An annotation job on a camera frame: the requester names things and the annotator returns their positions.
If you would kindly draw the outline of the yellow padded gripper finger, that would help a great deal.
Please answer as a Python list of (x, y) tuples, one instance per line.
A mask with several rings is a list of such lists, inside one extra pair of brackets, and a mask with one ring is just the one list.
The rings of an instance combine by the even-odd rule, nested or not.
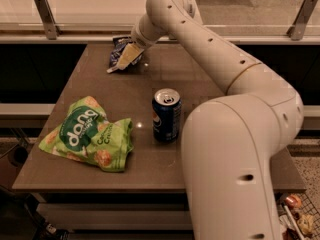
[(116, 68), (119, 70), (124, 70), (129, 66), (141, 53), (143, 49), (140, 48), (136, 43), (129, 43), (123, 50), (117, 64)]

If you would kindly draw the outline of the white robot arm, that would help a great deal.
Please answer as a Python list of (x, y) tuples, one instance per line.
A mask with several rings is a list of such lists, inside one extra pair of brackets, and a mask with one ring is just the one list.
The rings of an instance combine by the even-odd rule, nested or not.
[(192, 0), (146, 0), (127, 66), (173, 36), (221, 89), (184, 123), (181, 159), (196, 240), (282, 240), (271, 157), (303, 123), (298, 92), (258, 59), (193, 18)]

